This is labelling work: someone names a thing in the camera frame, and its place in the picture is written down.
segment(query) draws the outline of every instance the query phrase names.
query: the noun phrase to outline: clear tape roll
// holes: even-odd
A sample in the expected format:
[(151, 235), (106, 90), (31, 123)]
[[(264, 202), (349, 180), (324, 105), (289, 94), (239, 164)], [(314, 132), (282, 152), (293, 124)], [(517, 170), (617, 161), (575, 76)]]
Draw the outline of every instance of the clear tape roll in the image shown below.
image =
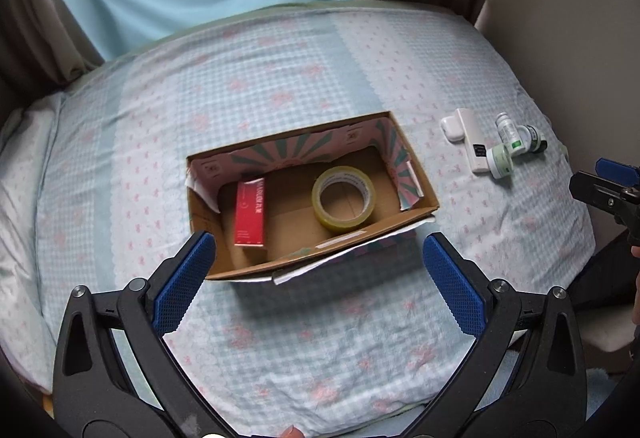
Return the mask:
[[(322, 207), (320, 197), (322, 192), (334, 183), (348, 183), (360, 191), (362, 195), (362, 212), (355, 218), (341, 220), (331, 216)], [(359, 227), (371, 216), (376, 204), (376, 189), (373, 187), (371, 179), (361, 170), (349, 165), (338, 165), (322, 173), (311, 191), (311, 203), (318, 221), (327, 229), (335, 233), (345, 233)]]

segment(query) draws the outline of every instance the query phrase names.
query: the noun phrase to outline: blue gripper pad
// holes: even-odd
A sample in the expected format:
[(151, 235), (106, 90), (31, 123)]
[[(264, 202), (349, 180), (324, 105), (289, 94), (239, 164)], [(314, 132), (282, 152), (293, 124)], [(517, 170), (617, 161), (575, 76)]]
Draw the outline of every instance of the blue gripper pad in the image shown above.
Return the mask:
[(159, 337), (175, 332), (216, 257), (216, 240), (204, 233), (154, 301), (153, 327)]
[(479, 337), (486, 326), (482, 298), (433, 235), (424, 240), (422, 262), (460, 329), (465, 334)]
[(640, 185), (640, 173), (637, 167), (607, 158), (600, 158), (596, 162), (596, 174), (600, 178), (611, 180), (623, 187), (637, 187)]

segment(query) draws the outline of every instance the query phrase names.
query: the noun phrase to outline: red product box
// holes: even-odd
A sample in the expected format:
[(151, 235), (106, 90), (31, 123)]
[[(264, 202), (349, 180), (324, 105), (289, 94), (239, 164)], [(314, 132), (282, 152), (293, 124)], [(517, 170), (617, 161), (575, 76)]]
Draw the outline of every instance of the red product box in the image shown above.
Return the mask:
[(264, 247), (264, 179), (238, 182), (236, 233), (239, 247)]

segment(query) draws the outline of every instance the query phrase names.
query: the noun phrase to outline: white paper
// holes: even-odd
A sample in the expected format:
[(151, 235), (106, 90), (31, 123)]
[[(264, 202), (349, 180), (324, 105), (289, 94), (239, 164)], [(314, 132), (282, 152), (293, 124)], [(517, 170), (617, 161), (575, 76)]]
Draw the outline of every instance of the white paper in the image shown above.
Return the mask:
[(200, 182), (198, 182), (198, 179), (193, 176), (193, 173), (191, 173), (191, 171), (188, 169), (184, 184), (189, 189), (193, 190), (200, 198), (202, 198), (209, 209), (211, 209), (215, 213), (220, 212), (220, 209), (218, 209), (218, 202), (210, 196), (205, 187)]
[(411, 160), (407, 161), (406, 168), (409, 170), (409, 174), (411, 175), (411, 179), (414, 181), (415, 189), (418, 191), (418, 196), (420, 198), (424, 197), (424, 193), (422, 192), (422, 187), (420, 187), (420, 181), (418, 180), (418, 177), (415, 176), (414, 167), (411, 165)]
[(320, 243), (320, 245), (316, 245), (316, 249), (324, 249), (325, 247), (328, 247), (329, 245), (332, 245), (334, 243), (339, 243), (340, 241), (350, 240), (351, 238), (355, 238), (356, 236), (364, 234), (365, 232), (366, 231), (353, 231), (352, 233), (345, 234), (344, 236), (338, 236), (337, 238), (331, 238), (330, 240), (327, 240), (327, 241), (325, 241), (323, 243)]
[(347, 253), (350, 253), (351, 251), (354, 251), (355, 249), (362, 247), (364, 245), (368, 245), (370, 243), (373, 243), (374, 241), (380, 241), (380, 240), (384, 240), (385, 238), (391, 237), (391, 236), (395, 236), (398, 234), (402, 234), (408, 231), (415, 231), (418, 227), (420, 227), (421, 225), (425, 224), (425, 223), (429, 223), (434, 221), (435, 218), (433, 217), (429, 217), (420, 221), (417, 221), (413, 224), (410, 225), (406, 225), (405, 227), (400, 227), (399, 229), (396, 229), (395, 231), (391, 232), (391, 233), (387, 233), (384, 234), (378, 238), (375, 238), (373, 240), (369, 240), (369, 241), (365, 241), (364, 243), (361, 243), (359, 245), (356, 245), (354, 247), (349, 247), (348, 249), (343, 249), (339, 252), (336, 252), (334, 254), (331, 254), (329, 256), (325, 256), (324, 258), (318, 259), (317, 261), (313, 261), (312, 263), (309, 263), (308, 265), (305, 265), (304, 267), (300, 267), (298, 269), (294, 269), (293, 271), (276, 271), (273, 273), (272, 277), (273, 277), (273, 282), (276, 285), (281, 285), (283, 283), (286, 283), (289, 279), (293, 279), (294, 277), (298, 277), (300, 275), (306, 274), (307, 272), (312, 271), (313, 269), (318, 268), (320, 265), (324, 265), (327, 261), (331, 261), (332, 259), (337, 258), (338, 256), (343, 256)]
[(255, 277), (239, 277), (237, 279), (225, 279), (229, 283), (264, 283), (271, 280), (271, 275), (257, 275)]

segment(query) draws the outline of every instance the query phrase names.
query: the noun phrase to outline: metal screw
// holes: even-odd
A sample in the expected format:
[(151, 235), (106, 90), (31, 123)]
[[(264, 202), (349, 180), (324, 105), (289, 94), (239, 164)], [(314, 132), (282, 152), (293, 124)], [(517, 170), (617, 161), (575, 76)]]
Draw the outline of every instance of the metal screw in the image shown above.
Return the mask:
[(566, 297), (566, 290), (562, 287), (553, 287), (551, 293), (558, 299), (564, 299)]
[(78, 285), (71, 291), (73, 297), (82, 297), (86, 293), (86, 287), (84, 285)]
[(500, 292), (500, 293), (503, 293), (503, 292), (506, 292), (507, 290), (509, 290), (509, 283), (507, 283), (503, 279), (494, 279), (491, 282), (491, 286), (495, 291)]
[(138, 290), (142, 290), (143, 288), (145, 288), (145, 285), (146, 285), (146, 279), (143, 279), (142, 277), (137, 277), (129, 281), (129, 290), (133, 290), (134, 292), (137, 292)]

